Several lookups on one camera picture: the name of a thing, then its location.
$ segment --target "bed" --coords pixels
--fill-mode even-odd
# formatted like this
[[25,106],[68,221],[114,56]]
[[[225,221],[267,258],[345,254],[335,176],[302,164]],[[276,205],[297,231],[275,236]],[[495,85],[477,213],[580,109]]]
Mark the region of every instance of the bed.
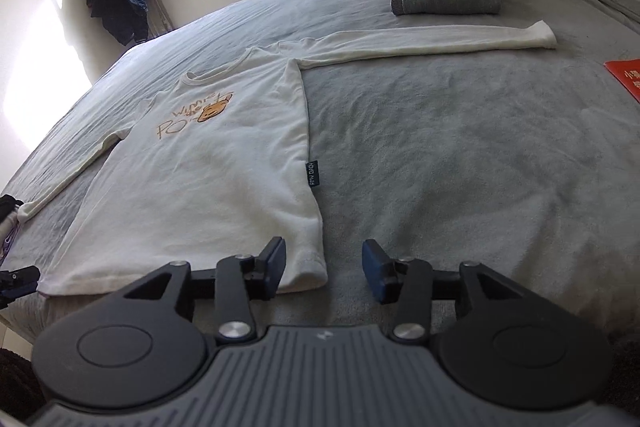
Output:
[[[392,307],[375,304],[360,267],[372,237],[436,269],[485,263],[606,331],[638,327],[640,107],[603,67],[640,55],[636,1],[502,0],[496,16],[401,17],[389,1],[243,0],[139,45],[5,191],[28,200],[139,100],[249,46],[340,30],[544,20],[556,50],[380,58],[303,73],[329,282],[255,312],[262,324],[384,323]],[[79,127],[87,114],[93,123]],[[2,269],[47,266],[107,155],[23,226]],[[31,295],[2,320],[33,341],[95,298]],[[196,308],[205,331],[210,306]],[[435,328],[451,319],[447,305],[436,307]]]

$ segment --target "metal screw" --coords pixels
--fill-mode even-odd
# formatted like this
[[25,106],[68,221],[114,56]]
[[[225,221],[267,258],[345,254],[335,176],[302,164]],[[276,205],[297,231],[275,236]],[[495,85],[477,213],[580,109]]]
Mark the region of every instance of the metal screw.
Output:
[[218,328],[218,333],[228,339],[241,339],[251,332],[251,326],[246,322],[225,322]]
[[398,324],[394,328],[394,335],[404,341],[415,341],[424,336],[426,330],[420,325],[415,323]]

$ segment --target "white long-sleeve shirt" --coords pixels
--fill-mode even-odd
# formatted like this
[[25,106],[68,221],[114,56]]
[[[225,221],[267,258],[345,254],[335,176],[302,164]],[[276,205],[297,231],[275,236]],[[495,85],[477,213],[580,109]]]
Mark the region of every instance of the white long-sleeve shirt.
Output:
[[308,118],[300,71],[395,55],[554,48],[526,29],[427,26],[338,32],[249,48],[229,64],[143,100],[39,197],[34,216],[113,143],[39,284],[46,295],[114,291],[169,261],[215,267],[287,241],[281,291],[322,286],[322,219],[308,185]]

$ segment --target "winnie the pooh graphic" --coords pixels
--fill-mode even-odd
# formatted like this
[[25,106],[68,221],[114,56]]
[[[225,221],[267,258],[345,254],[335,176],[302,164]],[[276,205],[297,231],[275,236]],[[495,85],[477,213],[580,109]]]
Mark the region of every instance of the winnie the pooh graphic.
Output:
[[214,116],[219,115],[225,110],[226,104],[229,103],[229,100],[231,100],[232,96],[233,93],[227,93],[222,98],[218,96],[218,99],[214,103],[211,103],[203,108],[201,115],[198,117],[198,121],[204,122],[209,120],[209,118],[213,118]]

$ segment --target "shirt sleeve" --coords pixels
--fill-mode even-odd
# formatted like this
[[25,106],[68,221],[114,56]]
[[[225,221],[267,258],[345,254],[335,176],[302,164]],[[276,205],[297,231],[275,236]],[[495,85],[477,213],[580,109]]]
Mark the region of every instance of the shirt sleeve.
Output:
[[295,58],[301,70],[399,55],[433,55],[482,50],[555,48],[556,36],[539,21],[529,28],[505,26],[418,26],[345,31],[301,41],[277,42],[276,52]]
[[114,144],[120,140],[124,140],[129,136],[132,127],[145,116],[146,112],[152,107],[153,98],[142,100],[138,107],[130,113],[127,118],[119,122],[113,129],[105,133],[98,141],[96,141],[86,155],[82,156],[77,162],[71,164],[68,169],[51,184],[47,185],[39,195],[31,201],[27,201],[18,209],[18,221],[25,223],[41,211],[44,206],[62,192],[73,180],[75,180],[89,165],[96,161],[102,153],[109,150]]

